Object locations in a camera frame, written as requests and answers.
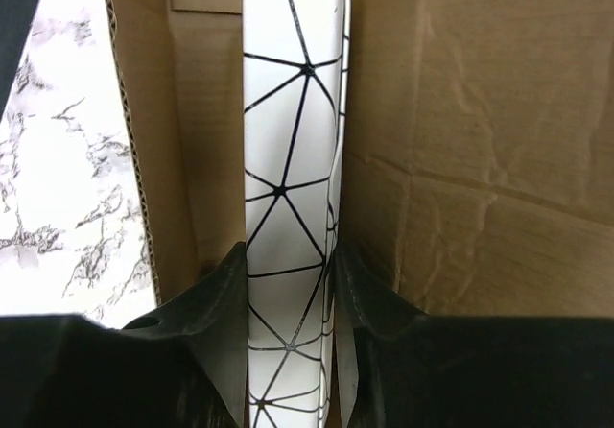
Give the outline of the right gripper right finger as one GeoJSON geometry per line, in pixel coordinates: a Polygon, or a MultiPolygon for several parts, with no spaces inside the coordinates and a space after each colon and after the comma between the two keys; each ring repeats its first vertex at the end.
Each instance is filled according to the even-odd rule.
{"type": "Polygon", "coordinates": [[[609,427],[607,318],[429,315],[333,254],[345,427],[609,427]]]}

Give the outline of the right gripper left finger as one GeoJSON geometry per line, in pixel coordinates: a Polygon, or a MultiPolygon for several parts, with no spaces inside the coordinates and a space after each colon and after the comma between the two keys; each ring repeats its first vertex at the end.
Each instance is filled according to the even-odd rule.
{"type": "Polygon", "coordinates": [[[83,316],[1,320],[5,427],[240,427],[247,385],[246,246],[121,329],[83,316]]]}

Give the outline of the brown cardboard express box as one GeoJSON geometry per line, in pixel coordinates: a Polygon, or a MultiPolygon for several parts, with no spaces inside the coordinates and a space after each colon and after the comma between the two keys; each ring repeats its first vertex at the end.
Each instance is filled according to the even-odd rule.
{"type": "MultiPolygon", "coordinates": [[[[112,0],[162,300],[244,236],[240,0],[112,0]]],[[[613,0],[352,0],[342,234],[435,314],[613,313],[613,0]]]]}

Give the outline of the white geometric patterned box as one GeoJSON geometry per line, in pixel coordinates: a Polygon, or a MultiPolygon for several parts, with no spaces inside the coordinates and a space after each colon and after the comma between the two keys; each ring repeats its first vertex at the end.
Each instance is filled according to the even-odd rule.
{"type": "Polygon", "coordinates": [[[328,417],[350,23],[351,0],[243,0],[253,427],[328,417]]]}

